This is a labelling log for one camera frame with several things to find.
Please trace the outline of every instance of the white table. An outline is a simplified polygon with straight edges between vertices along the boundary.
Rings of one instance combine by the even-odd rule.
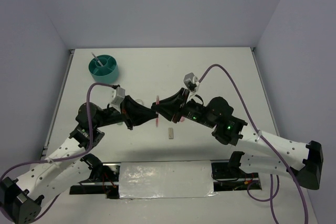
[[[76,49],[49,138],[47,155],[52,153],[77,125],[78,108],[85,102],[93,79],[88,71],[91,52],[116,58],[118,84],[134,99],[150,107],[156,95],[170,97],[184,86],[183,78],[193,72],[201,77],[211,64],[224,66],[240,89],[259,128],[276,133],[265,93],[250,48],[131,48]],[[95,87],[91,101],[106,107],[111,91]],[[235,109],[234,116],[247,121],[246,113],[226,75],[213,69],[202,82],[199,95],[205,104],[216,96],[224,97]],[[168,139],[168,127],[174,139]],[[190,161],[228,159],[233,146],[219,144],[211,129],[185,120],[173,124],[159,118],[133,131],[126,126],[101,128],[105,137],[92,150],[103,162]],[[260,198],[269,196],[269,175],[260,175],[263,190],[253,191]],[[309,223],[317,223],[306,190]],[[303,208],[294,183],[281,179],[275,199],[280,223],[303,223]],[[207,198],[107,200],[102,195],[74,196],[63,193],[39,223],[273,223],[269,204],[250,199],[246,191],[225,191]]]

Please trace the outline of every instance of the purple cable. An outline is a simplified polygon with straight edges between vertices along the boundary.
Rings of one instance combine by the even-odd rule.
[[[53,206],[53,204],[55,203],[56,199],[58,198],[59,195],[57,195],[53,200],[52,202],[49,204],[49,206],[47,207],[47,209],[41,214],[39,215],[38,217],[36,217],[36,219],[33,221],[38,221],[40,218],[42,218],[46,213],[47,211],[49,211],[49,209]]]
[[[272,179],[271,179],[271,185],[273,186],[273,175],[272,175],[272,174],[271,174],[271,177],[272,177]],[[248,196],[250,196],[252,199],[254,199],[254,200],[256,200],[256,201],[259,201],[259,202],[268,202],[268,201],[271,201],[271,199],[274,199],[274,198],[277,196],[277,194],[278,194],[278,192],[279,192],[279,188],[280,188],[280,180],[279,180],[279,176],[278,176],[278,175],[277,175],[277,189],[276,189],[275,193],[274,193],[270,198],[268,198],[268,199],[258,199],[258,198],[254,197],[254,196],[250,193],[250,187],[251,187],[253,184],[257,183],[257,182],[258,182],[258,181],[253,181],[252,183],[248,184],[248,186],[247,186],[247,194],[248,194]]]
[[[271,189],[270,189],[270,195],[269,195],[269,198],[270,198],[269,202],[270,202],[270,207],[271,207],[271,213],[272,213],[272,216],[273,216],[273,220],[275,221],[276,224],[279,224],[279,222],[277,220],[277,217],[275,216],[275,213],[274,213],[274,207],[273,207],[274,197],[272,197],[272,194],[273,194],[273,175],[271,174]]]
[[[110,87],[110,88],[115,88],[116,86],[113,85],[109,85],[109,84],[105,84],[105,83],[100,83],[100,82],[96,82],[94,84],[92,84],[87,92],[86,95],[86,104],[90,104],[90,95],[91,95],[91,91],[93,89],[94,86],[106,86],[106,87]],[[91,119],[91,111],[90,111],[90,106],[86,106],[86,113],[88,115],[88,122],[89,122],[89,137],[90,137],[90,142],[89,142],[89,147],[86,151],[84,151],[83,153],[74,155],[74,156],[70,156],[70,157],[62,157],[62,158],[55,158],[53,159],[54,162],[62,162],[62,161],[66,161],[66,160],[71,160],[74,158],[79,158],[82,157],[86,154],[88,154],[91,150],[92,150],[92,146],[93,146],[93,128],[92,128],[92,119]],[[38,161],[29,161],[29,162],[23,162],[17,165],[12,166],[11,168],[9,168],[7,171],[5,171],[3,173],[3,175],[0,177],[0,181],[2,181],[5,176],[11,172],[12,170],[24,166],[24,165],[32,165],[32,164],[45,164],[48,163],[47,160],[38,160]],[[53,201],[51,202],[51,204],[49,205],[49,207],[47,208],[47,210],[40,216],[40,218],[50,209],[50,207],[52,206],[52,204],[55,202],[55,200],[57,199],[57,196],[53,199]],[[9,220],[12,221],[11,218],[8,216],[8,214],[6,213],[6,211],[0,207],[0,211],[2,212],[2,214]]]
[[[248,109],[247,109],[247,107],[246,107],[246,104],[245,104],[245,102],[244,102],[244,99],[243,99],[243,97],[242,97],[242,95],[241,95],[241,93],[240,93],[240,91],[238,90],[238,88],[237,88],[237,85],[236,85],[236,83],[235,83],[235,81],[232,79],[232,77],[231,77],[231,75],[228,73],[228,71],[226,71],[226,69],[224,68],[224,67],[222,67],[221,65],[219,65],[219,64],[213,64],[213,65],[211,65],[210,67],[208,67],[207,68],[207,70],[204,72],[204,74],[202,75],[202,77],[200,78],[200,83],[203,81],[203,79],[204,79],[204,77],[209,73],[209,71],[210,71],[210,69],[212,69],[212,68],[214,68],[214,67],[219,67],[220,69],[222,69],[225,73],[226,73],[226,75],[228,76],[228,78],[230,79],[230,81],[231,81],[231,83],[232,83],[232,85],[233,85],[233,87],[235,88],[235,90],[236,90],[236,92],[237,92],[237,94],[238,94],[238,96],[239,96],[239,98],[240,98],[240,101],[241,101],[241,103],[242,103],[242,105],[243,105],[243,107],[244,107],[244,110],[245,110],[245,112],[246,112],[246,114],[247,114],[247,117],[248,117],[248,119],[249,119],[249,121],[250,121],[250,123],[251,123],[251,125],[252,125],[252,127],[253,127],[253,129],[255,130],[255,132],[257,132],[258,133],[258,128],[257,128],[257,126],[256,126],[256,124],[254,123],[254,121],[252,120],[252,117],[251,117],[251,115],[250,115],[250,113],[249,113],[249,111],[248,111]],[[294,175],[294,173],[293,173],[293,171],[292,171],[292,169],[290,168],[290,166],[287,164],[287,162],[285,161],[285,159],[281,156],[281,154],[273,147],[273,145],[269,142],[269,141],[267,141],[267,139],[264,137],[264,136],[260,136],[260,138],[272,149],[272,151],[279,157],[279,159],[282,161],[282,163],[285,165],[285,167],[286,167],[286,169],[287,169],[287,171],[288,171],[288,173],[292,176],[292,178],[293,178],[293,181],[294,181],[294,183],[295,183],[295,185],[296,185],[296,187],[298,188],[298,191],[299,191],[299,194],[300,194],[300,197],[301,197],[301,201],[302,201],[302,205],[303,205],[303,210],[304,210],[304,224],[308,224],[308,208],[307,208],[307,203],[306,203],[306,200],[305,200],[305,196],[303,195],[303,192],[302,192],[302,189],[301,189],[301,187],[300,187],[300,184],[299,184],[299,182],[298,182],[298,180],[296,179],[296,177],[295,177],[295,175]]]

